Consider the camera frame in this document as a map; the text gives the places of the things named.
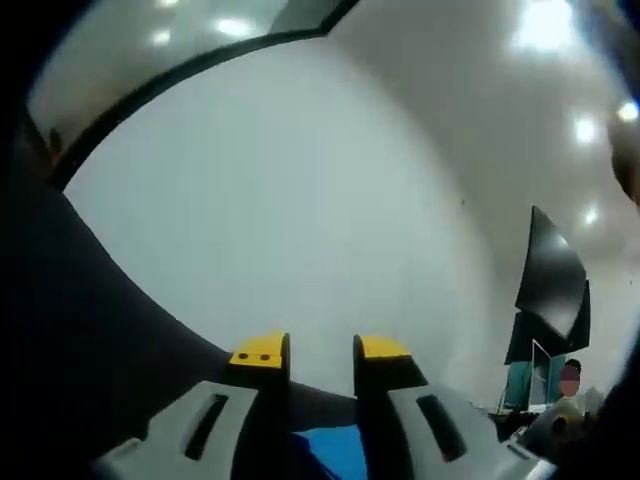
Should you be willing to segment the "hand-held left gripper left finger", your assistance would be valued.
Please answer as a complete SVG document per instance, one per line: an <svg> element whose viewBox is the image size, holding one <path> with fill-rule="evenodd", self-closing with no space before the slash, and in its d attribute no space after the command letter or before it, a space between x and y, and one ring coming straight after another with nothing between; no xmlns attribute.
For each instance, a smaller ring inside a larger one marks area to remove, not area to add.
<svg viewBox="0 0 640 480"><path fill-rule="evenodd" d="M250 338L220 380L202 381L96 459L99 479L275 479L289 423L290 337Z"/></svg>

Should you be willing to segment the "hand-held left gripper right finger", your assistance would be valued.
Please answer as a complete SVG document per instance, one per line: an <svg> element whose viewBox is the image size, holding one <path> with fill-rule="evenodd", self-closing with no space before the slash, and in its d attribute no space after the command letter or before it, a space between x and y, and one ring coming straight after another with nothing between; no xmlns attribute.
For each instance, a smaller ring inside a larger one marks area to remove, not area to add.
<svg viewBox="0 0 640 480"><path fill-rule="evenodd" d="M552 478L552 463L499 440L483 410L451 388L430 384L399 342L355 335L353 375L369 478Z"/></svg>

